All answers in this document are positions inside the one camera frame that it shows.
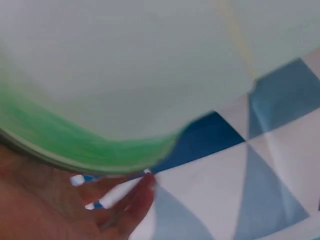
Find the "blue and white patterned fabric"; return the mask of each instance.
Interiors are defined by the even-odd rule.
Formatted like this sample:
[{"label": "blue and white patterned fabric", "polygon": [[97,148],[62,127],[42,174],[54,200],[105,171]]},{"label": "blue and white patterned fabric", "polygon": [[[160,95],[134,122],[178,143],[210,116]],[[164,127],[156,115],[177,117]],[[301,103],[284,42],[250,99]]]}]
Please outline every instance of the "blue and white patterned fabric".
[{"label": "blue and white patterned fabric", "polygon": [[131,240],[320,239],[320,49],[193,123],[152,171],[157,198]]}]

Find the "blue triangle pattern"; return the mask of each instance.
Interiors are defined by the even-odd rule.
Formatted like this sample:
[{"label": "blue triangle pattern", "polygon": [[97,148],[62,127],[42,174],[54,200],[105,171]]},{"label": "blue triangle pattern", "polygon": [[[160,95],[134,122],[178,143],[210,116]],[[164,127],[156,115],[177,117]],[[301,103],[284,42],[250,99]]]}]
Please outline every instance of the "blue triangle pattern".
[{"label": "blue triangle pattern", "polygon": [[154,206],[156,229],[152,240],[214,240],[200,219],[161,186],[157,187]]},{"label": "blue triangle pattern", "polygon": [[192,123],[184,131],[172,153],[151,171],[156,174],[178,167],[244,141],[225,119],[213,112]]},{"label": "blue triangle pattern", "polygon": [[242,202],[234,240],[265,237],[306,218],[309,214],[250,147]]},{"label": "blue triangle pattern", "polygon": [[298,59],[257,81],[248,99],[251,139],[320,108],[320,81]]}]

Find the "skin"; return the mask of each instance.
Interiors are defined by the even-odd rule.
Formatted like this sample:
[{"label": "skin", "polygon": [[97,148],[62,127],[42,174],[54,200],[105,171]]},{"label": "skin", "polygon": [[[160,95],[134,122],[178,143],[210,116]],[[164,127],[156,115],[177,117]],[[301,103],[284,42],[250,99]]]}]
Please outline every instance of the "skin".
[{"label": "skin", "polygon": [[77,187],[71,176],[0,145],[0,239],[126,240],[154,201],[149,173],[111,208],[87,210],[128,176]]}]

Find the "finger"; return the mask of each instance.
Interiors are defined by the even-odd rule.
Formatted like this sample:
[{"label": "finger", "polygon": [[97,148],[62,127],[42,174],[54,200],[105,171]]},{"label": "finger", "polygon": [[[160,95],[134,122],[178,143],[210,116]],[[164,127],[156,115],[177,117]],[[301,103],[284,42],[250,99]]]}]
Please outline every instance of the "finger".
[{"label": "finger", "polygon": [[26,158],[14,153],[4,145],[0,144],[0,176],[11,174],[13,170],[17,169],[26,161]]},{"label": "finger", "polygon": [[153,201],[154,191],[144,189],[132,204],[101,234],[101,240],[125,240],[147,215]]},{"label": "finger", "polygon": [[146,174],[121,200],[119,200],[111,208],[90,210],[97,225],[101,226],[110,222],[133,202],[134,198],[139,194],[140,191],[153,188],[155,183],[155,177],[152,174]]},{"label": "finger", "polygon": [[128,178],[128,176],[115,178],[103,177],[97,181],[85,182],[84,184],[77,186],[76,189],[84,204],[87,205],[89,203],[97,202],[107,192],[115,186],[127,181]]},{"label": "finger", "polygon": [[155,176],[151,173],[145,174],[141,180],[115,205],[112,206],[115,212],[123,211],[134,200],[137,194],[146,189],[152,189],[156,184]]}]

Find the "geometric pattern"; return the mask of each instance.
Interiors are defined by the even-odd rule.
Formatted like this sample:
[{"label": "geometric pattern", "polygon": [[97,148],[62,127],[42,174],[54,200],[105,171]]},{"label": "geometric pattern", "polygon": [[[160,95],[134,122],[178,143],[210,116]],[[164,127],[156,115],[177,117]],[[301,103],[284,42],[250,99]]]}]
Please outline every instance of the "geometric pattern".
[{"label": "geometric pattern", "polygon": [[[292,240],[293,236],[297,235],[292,231],[299,234],[311,231],[304,223],[320,217],[320,212],[317,212],[320,207],[320,192],[313,192],[312,200],[308,200],[306,194],[300,193],[308,193],[312,191],[309,189],[310,186],[318,184],[312,183],[311,180],[318,179],[313,175],[319,173],[317,168],[320,148],[309,147],[308,144],[318,144],[319,60],[320,50],[319,54],[309,56],[305,61],[295,60],[260,79],[255,89],[241,98],[241,104],[236,103],[229,108],[227,106],[226,109],[208,114],[192,123],[181,136],[171,155],[151,169],[154,173],[160,173],[159,176],[165,173],[163,176],[172,182],[170,187],[168,181],[167,185],[163,186],[162,178],[159,178],[160,186],[157,188],[153,206],[155,214],[151,217],[154,221],[153,237],[143,239],[143,229],[137,228],[137,231],[141,231],[137,234],[140,236],[139,239],[134,235],[130,239],[277,240],[279,238],[276,236],[279,235],[283,240]],[[247,145],[245,164],[232,164],[239,159],[236,152],[231,152],[233,147],[243,144]],[[212,172],[219,174],[219,182],[215,182],[214,187],[203,188],[201,184],[197,185],[202,178],[202,172],[207,175],[211,172],[210,164],[205,171],[199,167],[206,157],[217,163],[226,159],[230,163],[212,165],[215,166]],[[179,171],[171,171],[172,168],[187,168],[188,173],[179,174]],[[242,194],[234,195],[230,190],[224,191],[226,186],[234,188],[232,182],[224,184],[232,177],[229,174],[231,169],[238,171],[239,176],[244,176],[237,182],[243,186]],[[305,180],[298,179],[299,171],[303,173]],[[192,182],[193,187],[183,186],[186,182]],[[206,213],[201,208],[208,209],[208,213],[211,213],[213,208],[213,203],[201,199],[206,195],[214,199],[217,194],[223,194],[225,199],[236,198],[234,202],[240,203],[239,207],[232,208],[231,212],[228,204],[214,206],[215,209],[221,209],[216,211],[221,215],[223,209],[228,209],[228,215],[231,214],[233,219],[236,219],[235,227],[231,230],[231,238],[229,235],[215,234],[214,228],[208,227],[208,220],[214,218],[214,222],[219,221],[219,214],[211,215],[206,221],[199,214],[201,212],[203,216]],[[199,202],[205,204],[192,207]]]}]

